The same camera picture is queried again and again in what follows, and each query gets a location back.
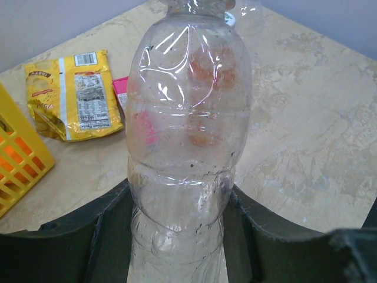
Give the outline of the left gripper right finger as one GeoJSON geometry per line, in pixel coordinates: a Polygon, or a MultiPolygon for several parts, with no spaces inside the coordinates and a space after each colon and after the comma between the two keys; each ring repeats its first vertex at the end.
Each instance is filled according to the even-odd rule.
{"type": "Polygon", "coordinates": [[[229,282],[376,282],[376,205],[360,229],[321,233],[234,188],[223,223],[229,282]]]}

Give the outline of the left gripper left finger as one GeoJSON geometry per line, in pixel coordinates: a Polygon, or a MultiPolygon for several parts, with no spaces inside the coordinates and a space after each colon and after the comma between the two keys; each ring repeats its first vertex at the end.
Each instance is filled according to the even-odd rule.
{"type": "Polygon", "coordinates": [[[1,282],[126,282],[133,199],[123,180],[40,226],[1,235],[1,282]]]}

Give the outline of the clear bottle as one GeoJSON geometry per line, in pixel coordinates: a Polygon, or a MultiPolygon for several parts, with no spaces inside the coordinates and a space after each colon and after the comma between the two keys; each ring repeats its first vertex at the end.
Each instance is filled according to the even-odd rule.
{"type": "Polygon", "coordinates": [[[263,6],[260,0],[236,1],[233,9],[236,31],[242,37],[258,39],[263,30],[263,6]]]}
{"type": "Polygon", "coordinates": [[[243,153],[251,62],[234,1],[167,1],[128,77],[132,282],[217,282],[223,211],[243,153]]]}

